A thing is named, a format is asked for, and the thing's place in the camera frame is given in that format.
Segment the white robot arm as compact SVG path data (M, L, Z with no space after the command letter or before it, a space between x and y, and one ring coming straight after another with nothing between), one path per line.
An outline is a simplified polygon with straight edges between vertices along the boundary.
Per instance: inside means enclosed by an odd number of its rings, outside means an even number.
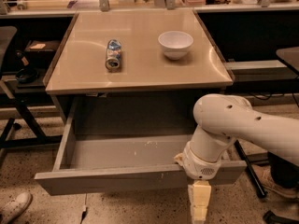
M193 107L197 123L192 138L175 157L193 180L188 186L192 224L205 224L211 195L209 181L223 165L222 154L243 139L299 165L299 120L254 110L240 96L208 94Z

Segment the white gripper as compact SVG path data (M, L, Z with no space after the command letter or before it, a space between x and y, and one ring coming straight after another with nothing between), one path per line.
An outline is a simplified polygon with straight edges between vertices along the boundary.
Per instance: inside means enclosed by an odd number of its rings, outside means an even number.
M192 224L205 224L211 196L211 186L207 181L213 179L221 167L221 161L207 162L198 158L192 151L191 142L186 144L183 153L174 157L175 163L183 166L186 175L194 180L188 185Z

